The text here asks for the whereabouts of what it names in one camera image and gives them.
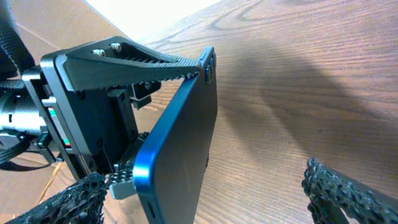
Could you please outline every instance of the dark rectangular object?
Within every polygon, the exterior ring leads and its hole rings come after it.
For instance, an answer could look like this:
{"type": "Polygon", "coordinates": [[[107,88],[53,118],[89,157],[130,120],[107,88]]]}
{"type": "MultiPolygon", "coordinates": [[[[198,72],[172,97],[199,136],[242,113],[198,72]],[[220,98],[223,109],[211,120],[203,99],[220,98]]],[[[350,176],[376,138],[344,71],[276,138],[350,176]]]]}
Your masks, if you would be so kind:
{"type": "Polygon", "coordinates": [[[149,223],[187,224],[195,218],[217,115],[213,53],[207,47],[201,54],[206,69],[181,84],[136,157],[134,185],[149,223]]]}

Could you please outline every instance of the wooden table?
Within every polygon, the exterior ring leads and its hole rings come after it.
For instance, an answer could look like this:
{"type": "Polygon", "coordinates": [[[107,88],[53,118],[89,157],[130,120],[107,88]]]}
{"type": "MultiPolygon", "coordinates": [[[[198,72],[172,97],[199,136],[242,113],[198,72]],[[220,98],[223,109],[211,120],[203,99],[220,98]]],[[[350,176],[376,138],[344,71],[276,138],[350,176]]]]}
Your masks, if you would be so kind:
{"type": "MultiPolygon", "coordinates": [[[[223,1],[146,40],[184,57],[206,45],[217,53],[218,117],[195,223],[311,223],[309,157],[398,198],[397,11],[392,1],[223,1]]],[[[136,113],[141,131],[178,85],[164,83],[136,113]]],[[[46,197],[72,182],[63,165],[46,197]]],[[[146,222],[136,196],[108,195],[104,215],[146,222]]]]}

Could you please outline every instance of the wooden surface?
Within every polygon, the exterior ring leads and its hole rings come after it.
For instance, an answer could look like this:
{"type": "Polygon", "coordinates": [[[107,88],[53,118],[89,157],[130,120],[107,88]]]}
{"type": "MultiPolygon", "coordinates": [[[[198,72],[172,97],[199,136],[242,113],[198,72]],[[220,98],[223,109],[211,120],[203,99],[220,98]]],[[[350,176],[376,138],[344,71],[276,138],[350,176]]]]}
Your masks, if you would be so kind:
{"type": "MultiPolygon", "coordinates": [[[[221,2],[148,37],[148,47],[217,53],[218,117],[195,223],[311,223],[309,157],[398,198],[398,3],[221,2]]],[[[150,130],[178,88],[136,113],[150,130]]],[[[64,165],[46,197],[73,182],[64,165]]],[[[145,223],[107,196],[106,223],[145,223]]]]}

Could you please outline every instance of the wood grain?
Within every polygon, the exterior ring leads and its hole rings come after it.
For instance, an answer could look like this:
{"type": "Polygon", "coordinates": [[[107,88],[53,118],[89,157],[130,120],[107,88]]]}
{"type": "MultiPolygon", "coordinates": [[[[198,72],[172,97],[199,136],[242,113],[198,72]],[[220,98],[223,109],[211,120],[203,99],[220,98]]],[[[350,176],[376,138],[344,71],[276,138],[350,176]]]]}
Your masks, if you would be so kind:
{"type": "MultiPolygon", "coordinates": [[[[222,1],[147,38],[191,58],[216,49],[219,109],[195,223],[311,223],[300,185],[309,157],[398,198],[397,10],[222,1]]],[[[136,116],[144,129],[178,84],[164,83],[136,116]]],[[[107,198],[104,214],[146,222],[136,197],[107,198]]]]}

